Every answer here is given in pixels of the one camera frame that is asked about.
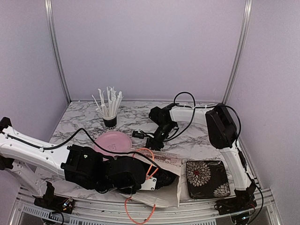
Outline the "white wrapped straws bundle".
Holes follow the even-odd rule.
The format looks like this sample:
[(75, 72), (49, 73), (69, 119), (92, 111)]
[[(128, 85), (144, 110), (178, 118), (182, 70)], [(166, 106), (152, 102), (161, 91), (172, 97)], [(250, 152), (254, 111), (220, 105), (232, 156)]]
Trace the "white wrapped straws bundle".
[(100, 102), (96, 100), (94, 95), (91, 95), (97, 106), (96, 112), (99, 113), (102, 118), (114, 118), (123, 100), (123, 93), (122, 91), (118, 92), (114, 87), (108, 86), (106, 87), (107, 101), (105, 101), (104, 92), (105, 91), (98, 89)]

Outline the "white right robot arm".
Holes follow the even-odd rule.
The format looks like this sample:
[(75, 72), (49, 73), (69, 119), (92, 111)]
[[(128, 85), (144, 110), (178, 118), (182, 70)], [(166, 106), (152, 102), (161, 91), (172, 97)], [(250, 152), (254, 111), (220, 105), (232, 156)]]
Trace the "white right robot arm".
[(244, 209), (250, 203), (250, 195), (246, 192), (256, 190), (255, 180), (248, 172), (247, 161), (240, 149), (239, 136), (241, 123), (236, 124), (231, 116), (235, 110), (225, 104), (218, 103), (210, 106), (197, 106), (192, 98), (192, 106), (177, 102), (177, 98), (184, 92), (178, 93), (173, 102), (160, 108), (152, 108), (149, 118), (158, 128), (147, 142), (155, 150), (161, 150), (165, 142), (181, 136), (192, 123), (204, 122), (208, 130), (209, 142), (218, 149), (232, 173), (235, 196), (232, 206), (237, 210)]

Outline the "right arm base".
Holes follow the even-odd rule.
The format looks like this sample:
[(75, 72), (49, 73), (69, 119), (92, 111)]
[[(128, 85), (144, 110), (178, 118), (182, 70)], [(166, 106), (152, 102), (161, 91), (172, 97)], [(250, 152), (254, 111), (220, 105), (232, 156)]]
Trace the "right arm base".
[(252, 182), (246, 190), (235, 190), (235, 197), (217, 200), (214, 208), (218, 211), (219, 215), (254, 209), (257, 206), (254, 197), (255, 190), (256, 185)]

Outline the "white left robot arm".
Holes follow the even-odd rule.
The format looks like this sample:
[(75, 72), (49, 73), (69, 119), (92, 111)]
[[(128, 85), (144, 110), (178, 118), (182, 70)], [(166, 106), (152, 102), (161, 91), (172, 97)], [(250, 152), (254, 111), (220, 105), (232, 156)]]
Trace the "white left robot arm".
[(10, 118), (0, 120), (0, 157), (10, 162), (8, 166), (13, 160), (20, 160), (102, 194), (113, 189), (135, 194), (150, 179), (155, 180), (154, 189), (158, 190), (176, 179), (174, 173), (164, 170), (142, 153), (130, 151), (113, 157), (88, 146), (68, 145), (69, 141), (71, 138), (52, 146), (18, 133)]

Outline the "pink round plate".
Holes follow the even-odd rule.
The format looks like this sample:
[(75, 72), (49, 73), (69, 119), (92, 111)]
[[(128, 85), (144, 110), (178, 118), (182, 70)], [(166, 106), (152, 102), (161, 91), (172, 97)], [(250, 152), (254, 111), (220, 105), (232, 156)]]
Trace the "pink round plate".
[(92, 148), (96, 152), (100, 152), (107, 156), (121, 156), (116, 152), (129, 152), (132, 148), (132, 141), (128, 135), (120, 131), (107, 131), (101, 134), (95, 142), (104, 149), (111, 151), (108, 153), (100, 149), (97, 145), (93, 144)]

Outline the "cream bear paper bag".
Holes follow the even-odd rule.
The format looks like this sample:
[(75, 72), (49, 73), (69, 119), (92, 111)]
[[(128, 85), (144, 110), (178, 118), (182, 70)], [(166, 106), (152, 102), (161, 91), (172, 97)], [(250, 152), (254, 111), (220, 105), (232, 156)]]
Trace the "cream bear paper bag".
[[(156, 187), (153, 191), (137, 190), (134, 193), (120, 194), (125, 197), (124, 208), (131, 222), (137, 225), (147, 223), (154, 211), (159, 208), (178, 207), (181, 194), (181, 157), (177, 154), (140, 148), (134, 151), (133, 157), (146, 164), (146, 180), (156, 178)], [(143, 221), (134, 220), (128, 210), (128, 202), (136, 201), (152, 208), (151, 213)]]

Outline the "black cup holding straws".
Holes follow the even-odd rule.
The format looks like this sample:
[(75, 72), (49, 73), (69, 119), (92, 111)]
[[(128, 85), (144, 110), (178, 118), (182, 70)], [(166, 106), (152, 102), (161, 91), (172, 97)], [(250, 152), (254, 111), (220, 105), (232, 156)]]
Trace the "black cup holding straws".
[(104, 126), (107, 130), (114, 130), (117, 127), (117, 115), (111, 117), (102, 117)]

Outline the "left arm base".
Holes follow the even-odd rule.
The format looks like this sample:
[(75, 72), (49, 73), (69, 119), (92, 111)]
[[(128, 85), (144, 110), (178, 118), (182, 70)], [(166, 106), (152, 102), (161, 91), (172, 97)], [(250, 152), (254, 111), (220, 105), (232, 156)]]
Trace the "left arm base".
[(46, 191), (42, 197), (35, 197), (34, 205), (59, 212), (71, 214), (73, 212), (74, 203), (72, 197), (63, 197), (54, 194), (55, 188), (50, 182), (46, 182)]

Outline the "black floral square plate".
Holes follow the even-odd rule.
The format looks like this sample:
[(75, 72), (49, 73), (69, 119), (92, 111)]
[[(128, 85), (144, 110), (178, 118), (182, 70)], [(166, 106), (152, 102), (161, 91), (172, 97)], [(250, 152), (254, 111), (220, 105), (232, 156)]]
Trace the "black floral square plate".
[(213, 199), (230, 196), (229, 181), (221, 160), (190, 160), (186, 162), (189, 197)]

